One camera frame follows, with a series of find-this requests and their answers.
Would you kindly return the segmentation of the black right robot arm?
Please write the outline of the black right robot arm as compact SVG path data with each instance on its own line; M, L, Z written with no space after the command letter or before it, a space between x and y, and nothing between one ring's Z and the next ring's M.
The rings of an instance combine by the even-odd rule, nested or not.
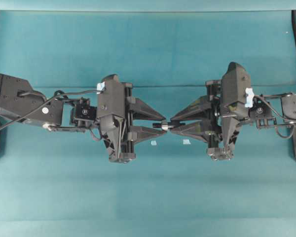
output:
M283 139L296 135L296 93L255 94L250 75L235 62L221 79L207 81L205 86L207 94L174 115L169 130L207 143L211 159L232 159L245 125L273 128Z

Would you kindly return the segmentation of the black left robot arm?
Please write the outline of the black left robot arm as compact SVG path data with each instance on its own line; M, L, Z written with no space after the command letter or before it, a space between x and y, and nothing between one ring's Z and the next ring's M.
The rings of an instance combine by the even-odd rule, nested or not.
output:
M164 130L135 126L134 120L163 121L164 116L132 95L133 85L117 75L101 80L93 90L97 106L84 92L55 91L51 98L34 90L25 79L0 74L0 118L8 124L19 122L48 131L93 132L93 140L103 141L111 162L133 160L135 145L165 134Z

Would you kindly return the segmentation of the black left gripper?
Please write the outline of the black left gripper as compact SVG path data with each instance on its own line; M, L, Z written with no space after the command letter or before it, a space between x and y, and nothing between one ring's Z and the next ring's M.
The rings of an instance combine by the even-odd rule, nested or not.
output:
M120 82L118 75L109 75L97 84L96 118L109 153L109 161L128 163L136 158L137 143L166 134L164 130L133 126L136 120L165 120L141 99L132 96L133 85Z

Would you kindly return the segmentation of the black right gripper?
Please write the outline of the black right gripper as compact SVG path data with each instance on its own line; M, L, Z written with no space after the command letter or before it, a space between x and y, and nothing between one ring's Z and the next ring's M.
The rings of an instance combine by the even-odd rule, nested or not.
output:
M249 110L253 106L251 78L245 68L236 62L228 65L226 73L218 81L218 112L221 119L221 133L210 136L208 124L193 122L171 128L170 132L191 137L208 143L207 154L212 160L230 160L233 158L235 143L243 123L250 120ZM178 112L170 121L210 120L213 101L201 96L186 108Z

